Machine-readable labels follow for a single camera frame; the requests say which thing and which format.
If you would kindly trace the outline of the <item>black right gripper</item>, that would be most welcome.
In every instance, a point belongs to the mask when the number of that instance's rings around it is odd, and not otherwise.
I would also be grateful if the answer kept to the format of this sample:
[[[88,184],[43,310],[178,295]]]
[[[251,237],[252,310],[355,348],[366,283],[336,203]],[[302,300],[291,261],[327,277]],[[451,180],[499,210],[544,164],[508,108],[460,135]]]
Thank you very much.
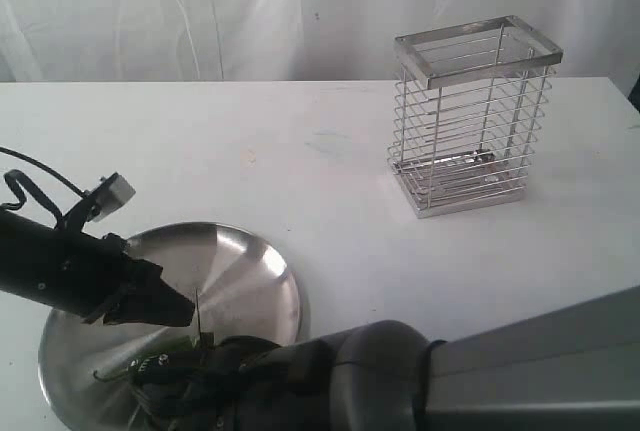
[[[253,336],[136,358],[127,383],[148,430],[327,430],[335,352]]]

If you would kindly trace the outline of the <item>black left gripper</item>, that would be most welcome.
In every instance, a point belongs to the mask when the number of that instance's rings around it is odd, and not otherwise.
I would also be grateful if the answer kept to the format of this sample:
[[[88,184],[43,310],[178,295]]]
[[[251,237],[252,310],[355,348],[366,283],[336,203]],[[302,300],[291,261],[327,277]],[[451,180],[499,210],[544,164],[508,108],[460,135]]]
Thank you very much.
[[[54,307],[92,324],[191,324],[195,303],[161,278],[162,268],[109,242],[84,244],[54,278]]]

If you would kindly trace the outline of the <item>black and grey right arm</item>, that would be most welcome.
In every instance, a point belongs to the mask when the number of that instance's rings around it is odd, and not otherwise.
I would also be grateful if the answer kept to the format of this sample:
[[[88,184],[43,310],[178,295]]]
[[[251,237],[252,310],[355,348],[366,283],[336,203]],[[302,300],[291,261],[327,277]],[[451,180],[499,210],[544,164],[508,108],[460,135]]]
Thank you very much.
[[[140,357],[127,381],[150,430],[635,430],[639,291],[457,341],[391,320],[232,337]]]

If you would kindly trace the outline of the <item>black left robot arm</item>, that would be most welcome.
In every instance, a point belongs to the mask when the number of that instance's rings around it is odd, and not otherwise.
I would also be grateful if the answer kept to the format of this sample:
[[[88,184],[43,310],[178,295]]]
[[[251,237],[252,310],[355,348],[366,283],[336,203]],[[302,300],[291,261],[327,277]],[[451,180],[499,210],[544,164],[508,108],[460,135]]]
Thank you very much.
[[[191,324],[195,304],[162,279],[163,268],[126,252],[109,234],[57,230],[1,212],[1,290],[87,324]]]

